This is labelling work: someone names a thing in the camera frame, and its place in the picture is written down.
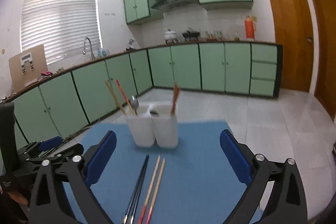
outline blue table mat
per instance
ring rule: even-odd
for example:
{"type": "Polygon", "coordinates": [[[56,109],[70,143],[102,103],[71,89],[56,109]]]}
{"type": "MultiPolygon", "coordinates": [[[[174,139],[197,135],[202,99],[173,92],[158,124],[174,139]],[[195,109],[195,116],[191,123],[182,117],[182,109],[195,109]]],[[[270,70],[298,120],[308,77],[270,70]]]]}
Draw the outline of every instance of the blue table mat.
{"type": "MultiPolygon", "coordinates": [[[[121,223],[145,156],[149,154],[134,222],[137,223],[157,156],[161,155],[161,159],[166,158],[166,165],[151,224],[221,224],[246,189],[246,185],[237,179],[219,143],[220,133],[227,128],[225,122],[181,123],[178,125],[178,146],[168,150],[156,144],[151,148],[137,147],[127,125],[97,124],[81,142],[84,152],[99,143],[108,130],[116,133],[117,146],[91,190],[111,220],[115,224],[121,223]]],[[[87,223],[69,183],[64,187],[77,220],[87,223]]],[[[257,209],[250,223],[258,221],[261,215],[257,209]]]]}

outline metal screw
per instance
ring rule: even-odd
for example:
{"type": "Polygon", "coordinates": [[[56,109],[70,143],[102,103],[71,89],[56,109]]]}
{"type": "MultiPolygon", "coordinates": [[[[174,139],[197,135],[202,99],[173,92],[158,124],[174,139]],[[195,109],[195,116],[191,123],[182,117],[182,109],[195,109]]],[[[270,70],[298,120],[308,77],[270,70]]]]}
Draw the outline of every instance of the metal screw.
{"type": "Polygon", "coordinates": [[[49,161],[49,160],[44,160],[44,161],[42,162],[42,165],[43,165],[43,166],[48,166],[48,165],[49,165],[49,163],[50,163],[50,161],[49,161]]]}
{"type": "Polygon", "coordinates": [[[82,159],[82,157],[81,157],[80,155],[77,155],[77,156],[74,156],[74,157],[72,158],[72,161],[73,161],[73,162],[79,162],[81,159],[82,159]]]}
{"type": "Polygon", "coordinates": [[[258,161],[263,161],[265,159],[265,157],[262,155],[262,154],[257,154],[255,156],[255,158],[258,160],[258,161]]]}
{"type": "Polygon", "coordinates": [[[295,160],[293,160],[292,158],[289,158],[287,161],[288,161],[288,163],[290,165],[294,165],[295,164],[295,160]]]}

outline blue gripper pad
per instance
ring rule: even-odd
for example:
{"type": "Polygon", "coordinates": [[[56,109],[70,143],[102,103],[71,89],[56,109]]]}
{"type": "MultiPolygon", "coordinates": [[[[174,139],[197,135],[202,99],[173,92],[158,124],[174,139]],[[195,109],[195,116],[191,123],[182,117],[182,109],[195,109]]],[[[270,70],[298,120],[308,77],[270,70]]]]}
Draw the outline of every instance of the blue gripper pad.
{"type": "Polygon", "coordinates": [[[223,130],[219,138],[220,146],[233,168],[238,180],[248,186],[252,182],[251,167],[237,146],[237,141],[223,130]]]}
{"type": "Polygon", "coordinates": [[[90,187],[97,183],[107,162],[109,161],[114,149],[117,145],[117,137],[113,131],[108,131],[99,144],[92,145],[83,156],[84,159],[89,158],[85,163],[84,182],[90,187]]]}
{"type": "Polygon", "coordinates": [[[47,141],[44,141],[40,144],[39,150],[41,151],[48,151],[50,149],[53,149],[55,147],[58,147],[62,143],[62,138],[60,136],[54,137],[52,139],[49,139],[47,141]]]}

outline drawer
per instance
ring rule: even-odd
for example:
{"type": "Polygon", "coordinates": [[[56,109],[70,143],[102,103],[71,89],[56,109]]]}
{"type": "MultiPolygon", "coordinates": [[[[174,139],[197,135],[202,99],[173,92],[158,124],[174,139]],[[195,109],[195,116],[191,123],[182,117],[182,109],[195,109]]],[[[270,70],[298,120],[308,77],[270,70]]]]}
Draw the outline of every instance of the drawer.
{"type": "Polygon", "coordinates": [[[273,96],[274,81],[251,79],[250,94],[273,96]]]}
{"type": "Polygon", "coordinates": [[[275,80],[277,74],[277,65],[268,63],[252,62],[252,78],[275,80]]]}
{"type": "Polygon", "coordinates": [[[252,43],[252,61],[277,63],[278,49],[272,45],[252,43]]]}

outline white plastic cup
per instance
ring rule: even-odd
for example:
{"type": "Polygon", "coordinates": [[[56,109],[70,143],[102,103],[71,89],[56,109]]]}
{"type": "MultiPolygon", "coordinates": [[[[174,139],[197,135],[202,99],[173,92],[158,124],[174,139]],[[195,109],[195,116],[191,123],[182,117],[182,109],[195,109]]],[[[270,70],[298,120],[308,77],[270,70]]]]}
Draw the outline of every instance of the white plastic cup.
{"type": "Polygon", "coordinates": [[[161,148],[175,148],[179,142],[177,119],[176,116],[170,115],[171,106],[171,102],[153,103],[148,110],[148,112],[154,110],[159,114],[152,115],[152,130],[157,145],[161,148]]]}
{"type": "Polygon", "coordinates": [[[155,143],[155,136],[152,130],[152,118],[149,114],[148,104],[139,104],[138,115],[135,116],[126,111],[125,120],[132,134],[134,142],[139,147],[151,147],[155,143]]]}

